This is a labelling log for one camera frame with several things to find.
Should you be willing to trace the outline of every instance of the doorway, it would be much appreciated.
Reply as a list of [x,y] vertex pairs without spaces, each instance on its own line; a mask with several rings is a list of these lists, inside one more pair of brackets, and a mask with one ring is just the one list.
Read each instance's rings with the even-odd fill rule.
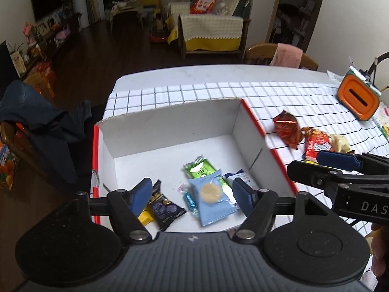
[[323,0],[275,0],[266,40],[307,51]]

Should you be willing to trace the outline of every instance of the red pillow with white text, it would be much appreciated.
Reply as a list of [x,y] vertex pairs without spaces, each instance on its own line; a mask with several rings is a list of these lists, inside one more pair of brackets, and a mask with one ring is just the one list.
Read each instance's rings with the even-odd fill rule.
[[217,0],[196,0],[191,7],[191,14],[208,14],[212,12]]

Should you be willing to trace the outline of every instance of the dark brown floor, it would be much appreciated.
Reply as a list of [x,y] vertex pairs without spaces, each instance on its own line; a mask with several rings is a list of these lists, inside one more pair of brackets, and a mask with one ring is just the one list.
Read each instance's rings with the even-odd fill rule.
[[[53,59],[57,74],[56,105],[73,109],[81,100],[105,103],[115,81],[130,73],[196,64],[240,63],[230,55],[192,55],[180,58],[176,46],[150,44],[148,29],[129,13],[115,18],[114,33],[106,22],[94,24],[72,37]],[[14,259],[17,239],[65,199],[21,163],[11,192],[0,191],[0,291],[23,282]]]

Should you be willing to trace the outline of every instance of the white tabletop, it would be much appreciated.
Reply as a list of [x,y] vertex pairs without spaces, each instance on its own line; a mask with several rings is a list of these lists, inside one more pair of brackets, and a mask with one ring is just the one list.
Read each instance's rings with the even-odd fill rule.
[[332,83],[323,72],[248,64],[218,64],[166,68],[125,75],[116,81],[112,92],[164,85],[262,81]]

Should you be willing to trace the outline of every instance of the pink towel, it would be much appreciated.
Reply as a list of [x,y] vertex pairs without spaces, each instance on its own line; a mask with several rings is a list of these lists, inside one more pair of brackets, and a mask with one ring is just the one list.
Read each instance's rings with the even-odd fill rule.
[[299,68],[302,56],[303,51],[300,48],[279,43],[270,66]]

